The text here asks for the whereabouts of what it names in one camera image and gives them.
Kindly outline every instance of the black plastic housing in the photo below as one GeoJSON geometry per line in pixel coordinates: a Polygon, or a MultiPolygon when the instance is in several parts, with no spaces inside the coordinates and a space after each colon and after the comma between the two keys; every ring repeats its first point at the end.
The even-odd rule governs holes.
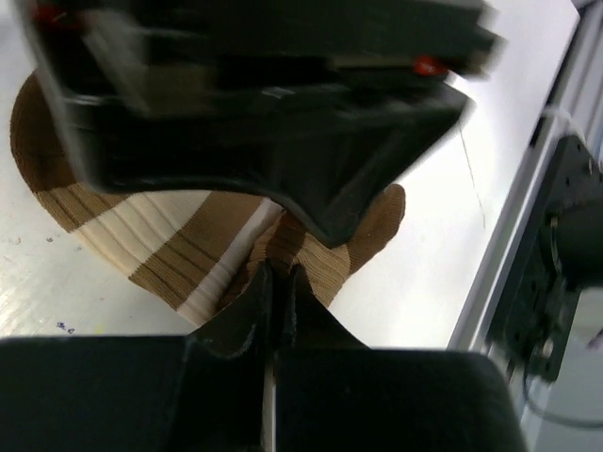
{"type": "MultiPolygon", "coordinates": [[[[421,13],[423,19],[417,15],[412,20],[425,20],[426,24],[432,21],[441,25],[444,12],[449,11],[451,22],[449,27],[441,28],[444,35],[440,36],[448,36],[450,29],[456,29],[456,43],[452,37],[426,38],[423,43],[416,41],[412,45],[402,42],[405,32],[396,31],[390,18],[383,16],[389,24],[389,34],[383,36],[387,42],[390,38],[393,41],[386,45],[385,40],[381,44],[352,40],[346,45],[355,47],[348,48],[344,45],[346,40],[337,40],[337,52],[343,52],[344,59],[353,61],[355,66],[345,66],[340,61],[340,66],[335,67],[332,57],[339,54],[327,58],[334,49],[326,45],[331,42],[329,33],[333,30],[320,18],[321,12],[329,16],[342,9],[343,4],[336,8],[327,2],[314,13],[304,12],[307,17],[300,19],[301,28],[291,26],[291,33],[301,40],[299,45],[307,44],[308,52],[318,52],[318,43],[325,43],[318,55],[297,57],[299,52],[290,51],[274,57],[280,47],[269,48],[269,41],[261,37],[256,44],[245,44],[255,45],[253,52],[240,47],[243,44],[237,39],[231,42],[229,54],[223,55],[221,46],[228,41],[224,38],[226,32],[221,26],[207,28],[215,32],[208,35],[212,57],[207,59],[207,49],[195,48],[193,52],[209,65],[205,68],[218,71],[218,84],[206,85],[202,76],[179,79],[177,74],[182,71],[175,66],[184,64],[188,70],[197,62],[176,52],[187,48],[184,42],[180,46],[174,42],[155,45],[155,32],[163,27],[159,37],[186,40],[185,28],[190,33],[200,33],[196,16],[183,13],[188,8],[201,15],[210,11],[209,17],[221,24],[220,20],[226,20],[224,5],[232,4],[234,12],[243,14],[250,4],[147,5],[138,1],[85,0],[51,3],[65,8],[64,14],[73,16],[73,22],[81,24],[81,29],[32,20],[36,5],[32,1],[17,2],[17,7],[57,130],[81,179],[104,192],[212,189],[268,196],[291,211],[329,247],[352,237],[375,197],[444,135],[464,109],[465,96],[443,83],[444,73],[427,76],[414,71],[412,64],[409,66],[417,57],[414,53],[440,49],[443,57],[457,61],[454,55],[458,52],[458,56],[464,56],[458,61],[466,61],[476,52],[489,49],[493,41],[477,28],[481,9],[476,5],[480,2],[463,0],[453,8],[437,1],[380,0],[375,11],[383,16],[389,10],[400,19],[403,13],[427,5],[427,12],[421,13]],[[180,11],[180,19],[174,19],[168,10],[180,11]],[[136,19],[134,31],[124,28],[118,20],[124,12],[136,19]],[[302,34],[310,26],[308,18],[315,16],[318,34],[302,34]],[[170,26],[173,33],[166,31],[170,26]],[[136,52],[125,57],[123,49],[133,39],[130,31],[142,33],[144,40],[134,46],[136,52]],[[112,40],[102,41],[101,35],[111,36],[112,40]],[[390,45],[398,45],[398,53],[390,45]],[[365,59],[348,58],[348,51],[361,52],[363,48],[381,49],[382,53],[372,56],[368,66],[365,59]],[[126,86],[123,81],[130,77],[132,68],[142,78],[126,86]],[[147,82],[165,89],[154,89],[147,82]],[[137,97],[129,87],[142,89],[150,97],[137,97]],[[186,92],[189,88],[200,89],[202,101],[195,101],[195,96],[186,92]],[[157,101],[157,108],[147,102],[151,98],[157,101]]],[[[350,9],[342,17],[342,24],[337,25],[342,36],[348,36],[346,33],[356,24],[363,23],[364,19],[354,15],[366,11],[367,6],[361,3],[354,2],[349,7],[346,3],[344,9],[350,9]]],[[[258,8],[253,17],[263,8],[282,10],[283,15],[271,18],[278,24],[266,27],[273,28],[270,33],[275,38],[274,45],[293,48],[293,41],[279,38],[279,33],[285,33],[280,21],[301,17],[301,6],[294,2],[253,4],[258,8]]],[[[244,39],[258,25],[250,22],[250,29],[238,28],[236,24],[242,17],[233,16],[228,26],[234,35],[244,39]]],[[[370,17],[365,19],[376,24],[370,17]]]]}
{"type": "Polygon", "coordinates": [[[602,281],[603,174],[579,138],[560,139],[488,332],[516,365],[559,376],[582,289],[602,281]]]}

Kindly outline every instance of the striped sock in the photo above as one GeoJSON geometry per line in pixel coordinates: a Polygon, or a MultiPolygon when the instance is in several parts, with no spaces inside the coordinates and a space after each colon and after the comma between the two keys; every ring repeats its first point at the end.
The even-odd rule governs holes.
{"type": "Polygon", "coordinates": [[[10,145],[32,193],[65,231],[195,325],[215,314],[253,241],[281,210],[244,194],[87,189],[73,176],[33,74],[13,107],[10,145]]]}

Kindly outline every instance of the red marking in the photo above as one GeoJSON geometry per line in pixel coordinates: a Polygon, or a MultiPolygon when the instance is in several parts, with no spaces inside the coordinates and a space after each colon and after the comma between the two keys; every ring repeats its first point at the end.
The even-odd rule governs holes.
{"type": "Polygon", "coordinates": [[[79,31],[82,29],[81,23],[71,13],[51,3],[37,4],[32,18],[36,23],[55,30],[79,31]]]}
{"type": "Polygon", "coordinates": [[[432,56],[418,56],[415,60],[415,73],[432,77],[435,75],[445,75],[448,73],[448,68],[440,63],[437,58],[432,56]]]}

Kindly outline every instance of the white stripe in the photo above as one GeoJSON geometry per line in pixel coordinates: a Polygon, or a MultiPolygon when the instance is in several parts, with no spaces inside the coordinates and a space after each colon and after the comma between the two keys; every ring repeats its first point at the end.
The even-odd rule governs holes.
{"type": "Polygon", "coordinates": [[[129,277],[190,220],[209,193],[133,195],[73,235],[129,277]]]}
{"type": "Polygon", "coordinates": [[[264,199],[220,260],[178,308],[178,314],[196,325],[202,325],[209,320],[214,314],[216,303],[249,255],[253,243],[274,222],[280,212],[281,206],[264,199]]]}

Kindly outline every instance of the black mechanical part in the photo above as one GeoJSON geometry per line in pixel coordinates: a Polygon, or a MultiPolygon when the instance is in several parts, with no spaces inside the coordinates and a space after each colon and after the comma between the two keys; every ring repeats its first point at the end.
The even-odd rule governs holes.
{"type": "Polygon", "coordinates": [[[189,336],[8,339],[0,366],[3,451],[527,450],[487,358],[369,350],[300,267],[189,336]]]}
{"type": "MultiPolygon", "coordinates": [[[[100,5],[83,11],[85,42],[126,102],[147,117],[211,114],[217,89],[279,87],[291,98],[296,87],[341,83],[340,71],[388,71],[380,91],[391,91],[396,75],[410,81],[404,75],[417,57],[469,73],[494,42],[478,26],[481,0],[100,5]]],[[[375,89],[372,78],[357,79],[356,87],[375,89]]]]}
{"type": "Polygon", "coordinates": [[[546,170],[488,336],[512,362],[559,376],[581,290],[601,281],[597,219],[603,175],[577,137],[559,141],[546,170]]]}
{"type": "Polygon", "coordinates": [[[276,450],[527,450],[495,365],[470,353],[278,352],[276,450]]]}
{"type": "MultiPolygon", "coordinates": [[[[603,183],[598,170],[595,177],[603,183]]],[[[603,286],[603,198],[563,210],[551,229],[560,271],[570,284],[603,286]]]]}

